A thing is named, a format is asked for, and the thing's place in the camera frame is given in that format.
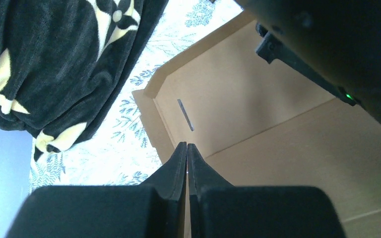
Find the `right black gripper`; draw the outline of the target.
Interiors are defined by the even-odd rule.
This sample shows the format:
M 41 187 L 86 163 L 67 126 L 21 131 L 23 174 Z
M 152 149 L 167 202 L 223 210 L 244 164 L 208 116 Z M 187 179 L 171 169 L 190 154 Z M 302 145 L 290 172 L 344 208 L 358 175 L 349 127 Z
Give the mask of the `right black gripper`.
M 280 60 L 381 124 L 381 0 L 240 0 Z

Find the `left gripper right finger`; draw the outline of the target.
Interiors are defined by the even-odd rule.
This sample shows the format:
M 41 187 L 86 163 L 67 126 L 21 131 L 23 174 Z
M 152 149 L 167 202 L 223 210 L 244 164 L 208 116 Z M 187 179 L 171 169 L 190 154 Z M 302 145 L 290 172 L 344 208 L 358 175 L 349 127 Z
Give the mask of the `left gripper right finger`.
M 233 186 L 187 150 L 194 238 L 343 238 L 328 196 L 313 186 Z

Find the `brown cardboard box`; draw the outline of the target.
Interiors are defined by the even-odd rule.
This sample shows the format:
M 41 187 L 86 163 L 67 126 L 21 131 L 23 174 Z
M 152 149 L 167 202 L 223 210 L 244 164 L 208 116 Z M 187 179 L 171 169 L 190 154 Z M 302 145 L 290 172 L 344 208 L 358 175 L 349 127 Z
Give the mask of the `brown cardboard box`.
M 133 91 L 162 163 L 197 146 L 233 185 L 310 185 L 331 199 L 349 238 L 381 238 L 381 125 L 255 49 L 242 12 Z

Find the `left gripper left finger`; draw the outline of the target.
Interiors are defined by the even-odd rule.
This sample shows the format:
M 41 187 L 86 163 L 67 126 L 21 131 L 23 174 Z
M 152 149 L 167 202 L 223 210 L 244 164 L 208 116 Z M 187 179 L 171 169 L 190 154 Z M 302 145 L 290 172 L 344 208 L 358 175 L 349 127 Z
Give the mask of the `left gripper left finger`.
M 9 238 L 182 238 L 187 144 L 138 185 L 44 186 L 31 193 Z

